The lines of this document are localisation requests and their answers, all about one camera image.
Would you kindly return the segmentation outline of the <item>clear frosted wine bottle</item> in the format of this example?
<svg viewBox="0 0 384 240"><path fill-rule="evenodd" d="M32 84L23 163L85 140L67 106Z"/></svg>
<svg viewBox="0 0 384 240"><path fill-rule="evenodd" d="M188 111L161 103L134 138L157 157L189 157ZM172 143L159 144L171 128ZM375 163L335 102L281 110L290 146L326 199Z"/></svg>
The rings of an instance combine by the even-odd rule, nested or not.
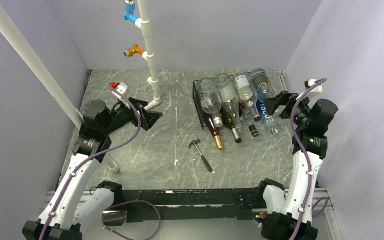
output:
<svg viewBox="0 0 384 240"><path fill-rule="evenodd" d="M221 73L214 80L221 97L222 106L231 117L236 130L240 134L243 133L244 129L239 116L239 101L232 79L226 73Z"/></svg>

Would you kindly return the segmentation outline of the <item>round clear glass bottle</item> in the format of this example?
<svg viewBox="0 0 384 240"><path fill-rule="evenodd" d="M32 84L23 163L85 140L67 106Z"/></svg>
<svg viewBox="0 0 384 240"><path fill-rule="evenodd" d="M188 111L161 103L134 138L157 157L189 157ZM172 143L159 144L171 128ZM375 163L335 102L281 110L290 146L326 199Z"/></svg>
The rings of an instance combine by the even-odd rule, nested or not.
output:
<svg viewBox="0 0 384 240"><path fill-rule="evenodd" d="M197 83L197 90L203 111L211 116L216 128L222 127L224 125L220 114L222 104L215 81L208 77L202 78Z"/></svg>

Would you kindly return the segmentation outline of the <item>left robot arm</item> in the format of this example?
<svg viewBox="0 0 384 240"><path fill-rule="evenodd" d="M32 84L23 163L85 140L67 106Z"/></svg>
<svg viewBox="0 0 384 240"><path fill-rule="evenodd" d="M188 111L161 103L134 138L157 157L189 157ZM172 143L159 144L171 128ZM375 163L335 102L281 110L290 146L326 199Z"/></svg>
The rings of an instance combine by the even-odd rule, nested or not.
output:
<svg viewBox="0 0 384 240"><path fill-rule="evenodd" d="M123 187L103 181L81 204L87 185L111 150L110 134L128 123L148 131L163 116L148 111L148 102L129 98L134 108L119 101L109 109L102 100L86 104L82 124L68 169L36 221L27 221L22 234L27 240L81 240L103 211L119 209L124 203Z"/></svg>

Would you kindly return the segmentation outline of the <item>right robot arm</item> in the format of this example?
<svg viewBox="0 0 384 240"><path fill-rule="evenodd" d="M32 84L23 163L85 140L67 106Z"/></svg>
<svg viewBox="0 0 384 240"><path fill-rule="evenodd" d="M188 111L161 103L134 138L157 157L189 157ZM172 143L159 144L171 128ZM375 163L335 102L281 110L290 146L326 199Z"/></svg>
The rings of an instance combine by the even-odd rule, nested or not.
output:
<svg viewBox="0 0 384 240"><path fill-rule="evenodd" d="M297 93L281 91L263 100L273 114L280 106L282 119L291 119L296 132L292 138L293 172L288 191L282 184L266 179L262 190L255 194L256 203L267 208L262 220L261 235L267 240L315 240L318 230L312 226L314 192L319 168L328 151L326 132L338 107L330 100L319 99L313 107Z"/></svg>

